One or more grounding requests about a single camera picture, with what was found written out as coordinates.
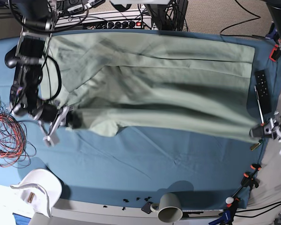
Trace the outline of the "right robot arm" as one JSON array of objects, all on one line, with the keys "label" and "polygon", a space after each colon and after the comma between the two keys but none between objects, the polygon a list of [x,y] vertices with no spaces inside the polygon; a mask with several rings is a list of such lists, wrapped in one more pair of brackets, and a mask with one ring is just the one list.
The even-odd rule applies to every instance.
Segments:
[{"label": "right robot arm", "polygon": [[[10,89],[9,110],[13,115],[29,115],[44,134],[44,143],[51,147],[59,143],[56,130],[66,126],[69,106],[58,107],[57,96],[61,92],[61,73],[56,60],[49,55],[49,45],[54,33],[73,28],[73,25],[56,29],[59,16],[57,0],[9,0],[12,16],[21,25],[18,44],[5,55],[8,68],[15,68]],[[57,71],[57,89],[47,99],[39,95],[43,79],[43,67],[51,61]]]}]

